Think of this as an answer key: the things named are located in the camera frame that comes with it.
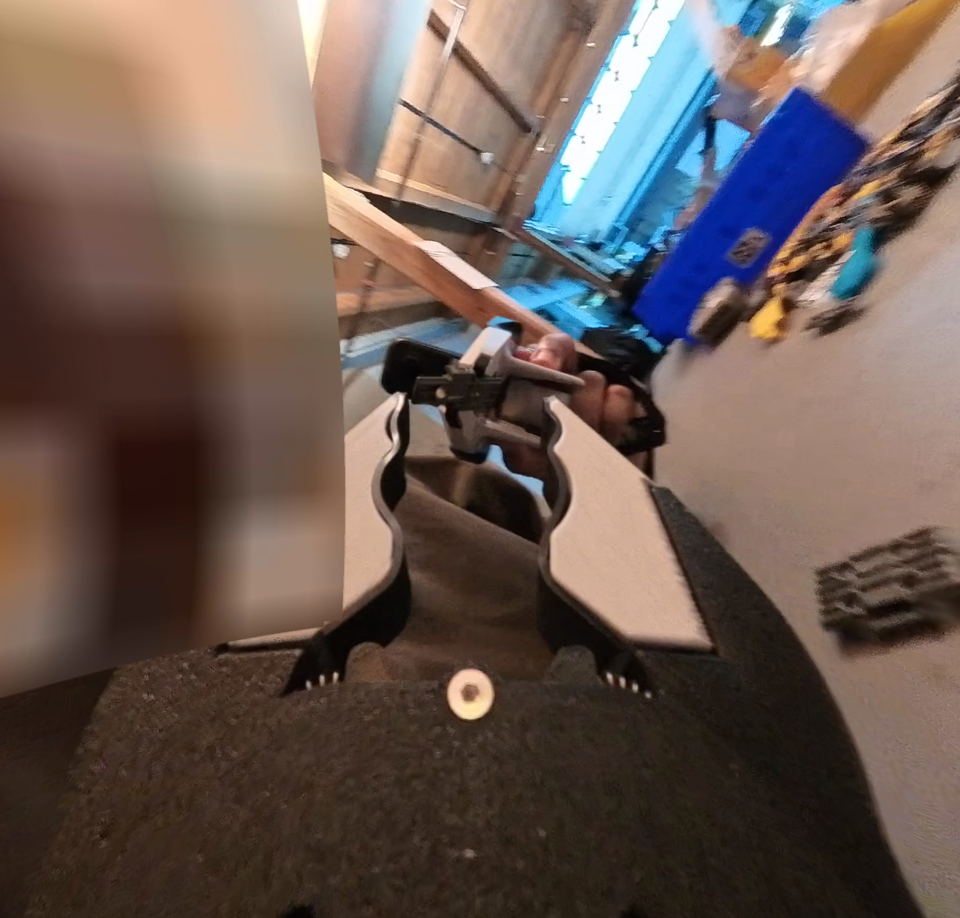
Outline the pile of mixed brick parts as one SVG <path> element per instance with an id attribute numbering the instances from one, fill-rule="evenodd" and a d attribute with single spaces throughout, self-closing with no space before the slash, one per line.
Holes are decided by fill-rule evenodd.
<path id="1" fill-rule="evenodd" d="M 782 339 L 796 312 L 806 330 L 827 335 L 856 320 L 861 297 L 882 268 L 884 247 L 905 233 L 958 173 L 959 72 L 877 140 L 840 185 L 823 197 L 774 256 L 762 279 L 762 300 L 749 334 Z M 858 297 L 837 302 L 830 289 L 856 231 L 876 229 L 878 269 Z"/>

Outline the single grey track link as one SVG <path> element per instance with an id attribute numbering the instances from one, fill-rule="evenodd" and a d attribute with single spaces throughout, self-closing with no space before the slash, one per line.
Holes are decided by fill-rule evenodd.
<path id="1" fill-rule="evenodd" d="M 506 392 L 501 376 L 477 376 L 454 369 L 440 376 L 418 376 L 409 392 L 414 405 L 444 408 L 445 413 L 497 414 Z"/>

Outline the blue plastic separator tool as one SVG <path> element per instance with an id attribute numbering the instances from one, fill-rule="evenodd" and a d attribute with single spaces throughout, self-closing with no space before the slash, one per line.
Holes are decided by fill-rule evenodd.
<path id="1" fill-rule="evenodd" d="M 849 256 L 840 267 L 829 295 L 837 302 L 846 302 L 870 284 L 879 268 L 878 236 L 870 226 L 859 228 L 849 248 Z"/>

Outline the wooden beam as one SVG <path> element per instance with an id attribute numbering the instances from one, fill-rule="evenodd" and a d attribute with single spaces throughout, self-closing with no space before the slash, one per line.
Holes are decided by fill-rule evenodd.
<path id="1" fill-rule="evenodd" d="M 436 241 L 411 229 L 334 177 L 323 175 L 329 225 L 427 292 L 469 323 L 484 326 L 504 317 L 522 325 L 524 341 L 536 342 L 558 330 L 513 300 L 491 279 Z"/>

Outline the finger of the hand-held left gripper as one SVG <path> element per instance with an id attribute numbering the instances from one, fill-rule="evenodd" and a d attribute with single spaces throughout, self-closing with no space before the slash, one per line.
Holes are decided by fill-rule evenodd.
<path id="1" fill-rule="evenodd" d="M 581 377 L 547 368 L 529 361 L 511 361 L 510 378 L 539 387 L 551 394 L 571 395 L 583 385 Z"/>
<path id="2" fill-rule="evenodd" d="M 541 449 L 545 425 L 521 425 L 498 417 L 450 416 L 450 450 L 468 463 L 484 463 L 493 446 L 520 445 Z"/>

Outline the person's left hand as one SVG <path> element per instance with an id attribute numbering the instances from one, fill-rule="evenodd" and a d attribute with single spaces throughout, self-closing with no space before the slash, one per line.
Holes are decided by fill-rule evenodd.
<path id="1" fill-rule="evenodd" d="M 603 373 L 587 369 L 573 338 L 564 333 L 543 336 L 538 342 L 516 349 L 517 358 L 538 367 L 577 377 L 581 386 L 569 398 L 568 407 L 607 444 L 625 441 L 638 406 L 630 388 L 611 384 Z"/>

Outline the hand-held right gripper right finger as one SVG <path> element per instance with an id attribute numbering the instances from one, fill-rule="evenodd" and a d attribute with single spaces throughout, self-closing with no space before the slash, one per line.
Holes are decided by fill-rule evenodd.
<path id="1" fill-rule="evenodd" d="M 560 398 L 544 414 L 546 584 L 630 646 L 713 652 L 652 482 Z"/>

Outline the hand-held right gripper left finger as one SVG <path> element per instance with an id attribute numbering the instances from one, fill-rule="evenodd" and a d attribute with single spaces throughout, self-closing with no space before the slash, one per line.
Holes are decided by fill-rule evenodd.
<path id="1" fill-rule="evenodd" d="M 394 516 L 405 493 L 410 408 L 404 394 L 384 400 L 344 437 L 344 558 L 342 611 L 321 628 L 307 628 L 218 646 L 219 652 L 304 648 L 318 636 L 344 643 L 339 632 L 404 576 L 402 531 Z"/>

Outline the assembled grey track strip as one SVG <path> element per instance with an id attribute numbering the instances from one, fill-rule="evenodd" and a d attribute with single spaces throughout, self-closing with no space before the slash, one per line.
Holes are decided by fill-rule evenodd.
<path id="1" fill-rule="evenodd" d="M 959 621 L 958 540 L 917 528 L 818 568 L 819 624 L 844 646 L 942 634 Z"/>

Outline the white printed marker sticker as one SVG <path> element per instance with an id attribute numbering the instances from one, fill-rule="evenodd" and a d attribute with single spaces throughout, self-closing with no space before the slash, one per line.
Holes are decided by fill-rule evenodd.
<path id="1" fill-rule="evenodd" d="M 745 229 L 726 252 L 726 260 L 734 267 L 752 266 L 771 241 L 771 235 L 759 228 Z"/>

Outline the blue plastic bin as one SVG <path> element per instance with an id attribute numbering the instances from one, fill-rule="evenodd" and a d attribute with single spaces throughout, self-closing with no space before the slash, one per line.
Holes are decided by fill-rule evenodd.
<path id="1" fill-rule="evenodd" d="M 717 190 L 642 289 L 633 314 L 657 341 L 690 336 L 694 312 L 724 279 L 749 287 L 830 188 L 864 156 L 869 140 L 804 89 L 789 92 L 731 164 Z M 771 241 L 752 266 L 726 252 L 751 227 Z"/>

